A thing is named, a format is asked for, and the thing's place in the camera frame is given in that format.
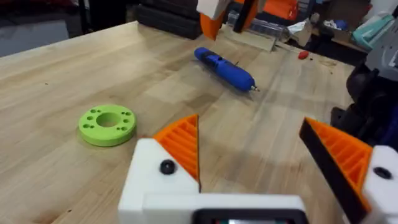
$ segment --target workbench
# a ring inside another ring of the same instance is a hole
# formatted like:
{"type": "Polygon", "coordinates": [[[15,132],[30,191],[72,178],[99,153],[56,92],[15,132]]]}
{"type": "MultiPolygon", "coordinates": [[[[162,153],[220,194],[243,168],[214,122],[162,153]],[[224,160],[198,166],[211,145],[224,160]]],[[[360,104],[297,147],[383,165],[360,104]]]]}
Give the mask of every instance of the workbench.
{"type": "Polygon", "coordinates": [[[194,113],[203,192],[297,194],[311,223],[339,223],[298,132],[304,116],[328,123],[332,107],[350,104],[353,67],[298,52],[268,53],[222,32],[216,42],[188,40],[133,22],[0,58],[0,223],[117,223],[137,139],[194,113]],[[222,82],[195,60],[197,47],[246,69],[261,91],[222,82]],[[130,141],[100,148],[79,137],[80,116],[102,104],[135,112],[130,141]]]}

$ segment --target black screw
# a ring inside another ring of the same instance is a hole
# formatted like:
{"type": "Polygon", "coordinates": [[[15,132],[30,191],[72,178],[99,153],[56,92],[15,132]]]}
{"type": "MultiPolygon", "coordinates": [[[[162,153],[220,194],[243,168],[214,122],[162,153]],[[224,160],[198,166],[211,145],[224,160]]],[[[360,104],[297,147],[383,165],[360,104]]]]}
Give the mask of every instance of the black screw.
{"type": "Polygon", "coordinates": [[[376,167],[373,169],[373,172],[378,175],[379,177],[386,179],[386,180],[391,180],[392,179],[392,174],[389,170],[383,167],[376,167]]]}
{"type": "Polygon", "coordinates": [[[163,160],[160,164],[160,171],[164,175],[170,175],[175,172],[175,163],[171,159],[163,160]]]}

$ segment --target blue electric screwdriver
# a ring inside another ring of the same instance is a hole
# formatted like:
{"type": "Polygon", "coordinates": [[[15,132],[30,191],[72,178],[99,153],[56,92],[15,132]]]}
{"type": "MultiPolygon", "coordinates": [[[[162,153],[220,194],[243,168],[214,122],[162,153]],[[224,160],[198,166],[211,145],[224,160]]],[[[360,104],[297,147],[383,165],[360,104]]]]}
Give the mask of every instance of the blue electric screwdriver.
{"type": "Polygon", "coordinates": [[[235,88],[241,91],[259,91],[253,77],[247,71],[223,59],[216,53],[204,47],[199,47],[195,50],[194,54],[210,70],[214,71],[219,77],[225,79],[235,88]]]}

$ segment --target white plastic part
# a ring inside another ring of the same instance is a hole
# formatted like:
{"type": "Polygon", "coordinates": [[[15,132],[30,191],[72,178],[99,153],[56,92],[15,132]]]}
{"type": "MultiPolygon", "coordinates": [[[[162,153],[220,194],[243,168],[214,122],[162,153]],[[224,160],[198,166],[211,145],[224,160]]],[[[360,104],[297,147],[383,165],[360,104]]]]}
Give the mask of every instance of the white plastic part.
{"type": "Polygon", "coordinates": [[[201,208],[299,209],[304,212],[304,204],[296,195],[148,195],[144,202],[148,224],[190,224],[194,211],[201,208]]]}
{"type": "Polygon", "coordinates": [[[174,174],[160,172],[166,159],[175,161],[155,139],[138,140],[119,202],[121,223],[147,223],[142,205],[148,194],[199,194],[198,182],[176,161],[174,174]]]}
{"type": "Polygon", "coordinates": [[[120,224],[189,224],[201,208],[289,208],[305,212],[296,195],[199,194],[199,184],[176,161],[174,174],[160,163],[173,157],[154,139],[140,139],[119,203],[120,224]]]}
{"type": "Polygon", "coordinates": [[[231,0],[198,0],[197,11],[215,20],[230,2],[231,0]]]}
{"type": "Polygon", "coordinates": [[[374,147],[362,193],[371,206],[363,224],[398,224],[398,153],[393,148],[374,147]],[[378,176],[374,171],[377,167],[388,170],[392,178],[378,176]]]}

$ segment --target green 3d printed disc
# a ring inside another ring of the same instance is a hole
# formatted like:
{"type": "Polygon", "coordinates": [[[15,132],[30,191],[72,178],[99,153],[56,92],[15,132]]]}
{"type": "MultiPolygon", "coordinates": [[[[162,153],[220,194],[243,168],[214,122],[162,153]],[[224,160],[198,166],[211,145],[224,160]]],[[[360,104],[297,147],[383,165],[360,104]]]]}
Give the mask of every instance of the green 3d printed disc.
{"type": "Polygon", "coordinates": [[[135,128],[132,111],[118,105],[96,106],[79,120],[82,138],[95,146],[122,144],[133,136],[135,128]]]}

